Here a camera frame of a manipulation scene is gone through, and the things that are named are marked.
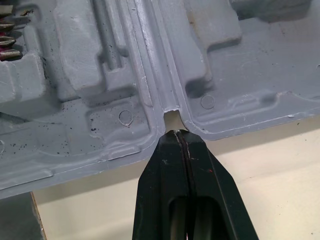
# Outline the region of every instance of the cream-colored surface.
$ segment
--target cream-colored surface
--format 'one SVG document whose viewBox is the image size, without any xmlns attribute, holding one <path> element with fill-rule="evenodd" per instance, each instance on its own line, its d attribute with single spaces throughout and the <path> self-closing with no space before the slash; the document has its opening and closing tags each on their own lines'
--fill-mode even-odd
<svg viewBox="0 0 320 240">
<path fill-rule="evenodd" d="M 181 128 L 177 113 L 165 115 Z M 320 240 L 320 117 L 207 142 L 261 240 Z M 130 240 L 146 161 L 34 192 L 48 240 Z"/>
</svg>

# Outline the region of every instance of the circular indent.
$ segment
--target circular indent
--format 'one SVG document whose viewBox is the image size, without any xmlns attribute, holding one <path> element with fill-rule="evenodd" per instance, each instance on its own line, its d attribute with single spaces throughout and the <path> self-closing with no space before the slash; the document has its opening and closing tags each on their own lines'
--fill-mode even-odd
<svg viewBox="0 0 320 240">
<path fill-rule="evenodd" d="M 133 120 L 134 116 L 130 111 L 124 110 L 120 112 L 119 121 L 123 126 L 129 127 Z"/>
<path fill-rule="evenodd" d="M 0 140 L 0 154 L 5 151 L 5 142 Z"/>
<path fill-rule="evenodd" d="M 215 106 L 215 99 L 210 95 L 205 95 L 201 99 L 201 105 L 204 109 L 212 109 Z"/>
</svg>

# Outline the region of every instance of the gray plastic surface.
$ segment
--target gray plastic surface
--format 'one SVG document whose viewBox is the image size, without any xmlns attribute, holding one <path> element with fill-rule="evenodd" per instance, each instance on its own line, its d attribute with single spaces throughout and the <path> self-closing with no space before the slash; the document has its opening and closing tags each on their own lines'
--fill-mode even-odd
<svg viewBox="0 0 320 240">
<path fill-rule="evenodd" d="M 0 198 L 150 157 L 169 111 L 206 140 L 320 113 L 320 0 L 14 4 Z"/>
</svg>

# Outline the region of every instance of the drill bit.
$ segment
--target drill bit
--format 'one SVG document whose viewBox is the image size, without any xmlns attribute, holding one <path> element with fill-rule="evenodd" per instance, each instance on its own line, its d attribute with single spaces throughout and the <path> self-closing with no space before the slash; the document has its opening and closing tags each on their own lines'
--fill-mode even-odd
<svg viewBox="0 0 320 240">
<path fill-rule="evenodd" d="M 13 5 L 0 5 L 0 19 L 10 16 L 14 9 Z"/>
<path fill-rule="evenodd" d="M 7 21 L 0 21 L 0 33 L 9 32 L 14 28 L 15 24 Z"/>
<path fill-rule="evenodd" d="M 21 52 L 15 49 L 0 51 L 0 61 L 9 60 L 20 56 Z"/>
<path fill-rule="evenodd" d="M 15 44 L 16 40 L 11 36 L 0 36 L 0 48 L 10 47 Z"/>
</svg>

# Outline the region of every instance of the molded plastic tray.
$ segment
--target molded plastic tray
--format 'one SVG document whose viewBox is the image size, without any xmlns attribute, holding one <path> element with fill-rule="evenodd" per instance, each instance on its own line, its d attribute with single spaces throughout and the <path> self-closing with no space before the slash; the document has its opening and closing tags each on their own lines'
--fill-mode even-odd
<svg viewBox="0 0 320 240">
<path fill-rule="evenodd" d="M 147 159 L 169 111 L 206 140 L 320 113 L 320 0 L 12 2 L 0 198 Z"/>
</svg>

